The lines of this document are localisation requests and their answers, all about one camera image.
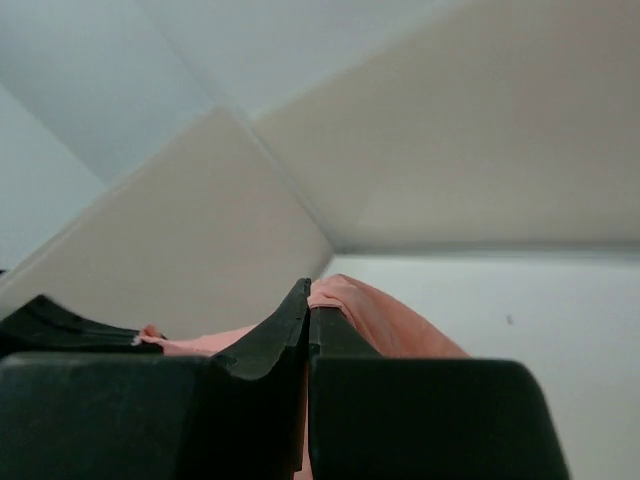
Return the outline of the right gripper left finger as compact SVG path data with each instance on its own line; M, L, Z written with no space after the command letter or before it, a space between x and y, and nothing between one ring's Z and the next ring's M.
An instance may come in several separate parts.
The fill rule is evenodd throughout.
M5 479L179 479L194 356L1 354Z

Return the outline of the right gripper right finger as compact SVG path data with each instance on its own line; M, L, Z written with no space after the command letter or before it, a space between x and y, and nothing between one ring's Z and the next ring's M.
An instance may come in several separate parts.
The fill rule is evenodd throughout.
M336 308L309 328L317 479L566 479L544 394L522 364L388 358Z

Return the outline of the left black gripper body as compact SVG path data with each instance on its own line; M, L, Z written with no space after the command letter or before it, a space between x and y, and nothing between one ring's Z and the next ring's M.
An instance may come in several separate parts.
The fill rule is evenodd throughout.
M81 352L161 354L154 343L137 339L136 330L84 318L53 299L38 295L1 319L1 354Z

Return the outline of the salmon pink jacket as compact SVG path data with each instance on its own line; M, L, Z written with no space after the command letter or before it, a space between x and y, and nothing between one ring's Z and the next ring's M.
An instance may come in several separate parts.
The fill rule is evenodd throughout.
M194 356L179 479L393 479L424 472L409 400L465 352L386 293L344 275L299 279L264 320L138 344Z

